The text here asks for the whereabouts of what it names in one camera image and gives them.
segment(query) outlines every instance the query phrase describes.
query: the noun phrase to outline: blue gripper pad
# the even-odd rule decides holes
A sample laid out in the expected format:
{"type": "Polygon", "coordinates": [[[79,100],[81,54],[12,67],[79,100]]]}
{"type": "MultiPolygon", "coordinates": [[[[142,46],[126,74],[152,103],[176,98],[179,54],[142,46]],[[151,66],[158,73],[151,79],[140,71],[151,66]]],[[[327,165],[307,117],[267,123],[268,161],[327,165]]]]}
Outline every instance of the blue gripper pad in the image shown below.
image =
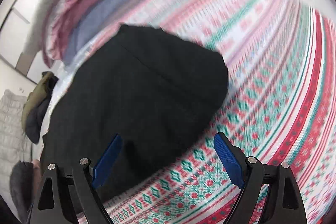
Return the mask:
{"type": "Polygon", "coordinates": [[[216,153],[222,162],[232,184],[238,186],[239,189],[242,190],[245,186],[244,170],[247,169],[247,165],[244,162],[244,157],[246,158],[246,156],[238,147],[233,146],[226,136],[221,132],[215,135],[213,143],[216,153]]]}
{"type": "Polygon", "coordinates": [[[110,174],[110,170],[121,151],[122,144],[123,140],[120,135],[117,134],[93,168],[91,184],[94,189],[104,185],[110,174]]]}

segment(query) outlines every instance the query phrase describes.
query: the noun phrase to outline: green diamond pattern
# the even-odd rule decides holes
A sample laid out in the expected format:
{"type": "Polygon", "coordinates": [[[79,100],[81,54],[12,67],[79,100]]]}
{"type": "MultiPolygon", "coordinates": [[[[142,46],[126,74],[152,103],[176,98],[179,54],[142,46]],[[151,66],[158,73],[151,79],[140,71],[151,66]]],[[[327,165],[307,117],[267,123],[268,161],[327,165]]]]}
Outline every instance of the green diamond pattern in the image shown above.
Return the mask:
{"type": "Polygon", "coordinates": [[[274,63],[272,61],[267,61],[266,64],[271,68],[274,67],[274,63]]]}
{"type": "Polygon", "coordinates": [[[167,181],[160,179],[161,187],[167,191],[170,191],[169,184],[167,181]]]}
{"type": "Polygon", "coordinates": [[[193,170],[191,163],[189,161],[183,160],[181,163],[183,170],[186,170],[188,172],[191,172],[193,170]]]}
{"type": "Polygon", "coordinates": [[[204,153],[202,150],[195,149],[194,150],[194,157],[197,160],[205,160],[204,153]]]}
{"type": "Polygon", "coordinates": [[[116,216],[112,220],[114,223],[120,223],[119,219],[116,216]]]}
{"type": "Polygon", "coordinates": [[[142,196],[143,196],[143,199],[144,199],[147,203],[152,204],[151,197],[149,197],[148,195],[145,195],[145,194],[142,194],[142,196]]]}
{"type": "Polygon", "coordinates": [[[256,84],[256,86],[258,86],[260,88],[262,88],[265,85],[264,82],[259,78],[255,79],[254,83],[256,84]]]}
{"type": "Polygon", "coordinates": [[[205,138],[205,144],[207,148],[213,148],[213,140],[210,138],[205,138]]]}
{"type": "Polygon", "coordinates": [[[128,212],[125,209],[123,209],[123,213],[126,217],[128,217],[128,212]]]}
{"type": "Polygon", "coordinates": [[[249,106],[247,105],[246,102],[243,102],[243,101],[238,102],[238,107],[242,111],[248,111],[249,110],[249,106]]]}
{"type": "Polygon", "coordinates": [[[230,135],[229,129],[226,126],[223,126],[221,124],[217,126],[217,132],[223,132],[226,137],[230,135]]]}
{"type": "Polygon", "coordinates": [[[179,172],[175,172],[175,171],[170,171],[170,177],[172,180],[175,180],[177,182],[181,182],[181,179],[180,179],[180,174],[179,172]]]}
{"type": "Polygon", "coordinates": [[[138,207],[138,208],[140,208],[140,209],[142,209],[142,204],[141,204],[141,202],[139,201],[139,200],[135,200],[135,204],[136,204],[136,206],[138,207]]]}
{"type": "Polygon", "coordinates": [[[233,123],[239,123],[239,119],[238,119],[238,116],[232,112],[229,112],[227,114],[227,118],[230,122],[233,122],[233,123]]]}
{"type": "Polygon", "coordinates": [[[135,210],[134,210],[134,207],[132,206],[132,205],[128,205],[128,207],[129,207],[129,209],[130,209],[130,211],[132,212],[132,213],[134,213],[135,214],[135,210]]]}
{"type": "Polygon", "coordinates": [[[160,193],[157,189],[151,187],[151,190],[152,190],[152,195],[159,198],[160,197],[160,193]]]}
{"type": "Polygon", "coordinates": [[[120,219],[124,220],[124,216],[121,213],[118,213],[120,219]]]}
{"type": "Polygon", "coordinates": [[[256,93],[254,90],[250,90],[250,89],[248,89],[248,90],[246,91],[246,94],[248,95],[248,97],[249,97],[250,99],[257,99],[257,97],[258,97],[257,93],[256,93]]]}
{"type": "Polygon", "coordinates": [[[263,76],[269,76],[269,75],[270,75],[269,71],[266,70],[266,69],[262,69],[262,70],[261,70],[261,74],[262,74],[263,76]]]}

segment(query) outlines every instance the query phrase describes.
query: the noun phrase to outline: fair isle patterned blanket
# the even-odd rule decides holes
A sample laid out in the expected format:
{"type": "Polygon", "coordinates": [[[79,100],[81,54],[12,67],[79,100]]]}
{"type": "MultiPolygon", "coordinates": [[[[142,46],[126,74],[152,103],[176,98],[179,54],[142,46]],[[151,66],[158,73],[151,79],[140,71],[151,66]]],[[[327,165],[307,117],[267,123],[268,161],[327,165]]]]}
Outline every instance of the fair isle patterned blanket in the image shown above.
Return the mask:
{"type": "MultiPolygon", "coordinates": [[[[214,150],[219,131],[262,163],[288,162],[308,223],[317,223],[336,195],[334,23],[300,0],[138,1],[78,53],[54,90],[49,116],[78,67],[120,22],[161,27],[219,51],[230,83],[226,100],[194,147],[105,204],[114,223],[222,223],[239,189],[214,150]]],[[[266,192],[264,187],[251,223],[258,222],[266,192]]],[[[78,218],[86,223],[83,214],[78,218]]]]}

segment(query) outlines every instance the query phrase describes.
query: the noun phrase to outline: dark jacket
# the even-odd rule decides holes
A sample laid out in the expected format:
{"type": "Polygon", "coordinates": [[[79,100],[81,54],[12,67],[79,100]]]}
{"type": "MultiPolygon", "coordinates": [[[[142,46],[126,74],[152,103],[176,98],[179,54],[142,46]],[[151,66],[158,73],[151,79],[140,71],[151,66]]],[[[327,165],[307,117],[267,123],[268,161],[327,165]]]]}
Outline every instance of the dark jacket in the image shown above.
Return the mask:
{"type": "Polygon", "coordinates": [[[43,72],[42,79],[28,95],[22,111],[22,129],[32,143],[40,140],[43,118],[47,112],[53,89],[58,78],[51,72],[43,72]]]}
{"type": "Polygon", "coordinates": [[[161,29],[123,25],[79,68],[56,105],[42,169],[56,163],[69,174],[83,157],[95,165],[119,133],[122,151],[97,190],[104,202],[190,148],[222,105],[227,82],[219,53],[161,29]]]}

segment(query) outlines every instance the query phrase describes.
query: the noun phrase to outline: bedding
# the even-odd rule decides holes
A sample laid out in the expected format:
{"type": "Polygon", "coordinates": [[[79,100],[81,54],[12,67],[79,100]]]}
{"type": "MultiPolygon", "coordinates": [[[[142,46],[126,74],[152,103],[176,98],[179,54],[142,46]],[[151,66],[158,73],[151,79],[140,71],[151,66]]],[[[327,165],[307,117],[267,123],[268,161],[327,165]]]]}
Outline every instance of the bedding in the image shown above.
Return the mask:
{"type": "Polygon", "coordinates": [[[70,65],[76,53],[96,35],[108,21],[111,14],[129,0],[101,0],[84,15],[72,33],[63,56],[63,63],[70,65]]]}
{"type": "Polygon", "coordinates": [[[0,196],[17,217],[11,198],[9,178],[13,166],[19,161],[32,160],[32,142],[21,128],[23,105],[27,97],[5,90],[0,100],[0,196]]]}
{"type": "MultiPolygon", "coordinates": [[[[287,161],[308,223],[317,223],[336,196],[336,29],[329,19],[335,15],[329,0],[130,0],[65,67],[41,135],[77,69],[121,23],[161,27],[222,54],[229,70],[228,96],[181,159],[105,203],[112,220],[223,221],[239,192],[213,148],[214,134],[223,131],[263,163],[287,161]]],[[[258,221],[265,195],[263,188],[252,223],[258,221]]],[[[86,223],[83,215],[78,218],[86,223]]]]}

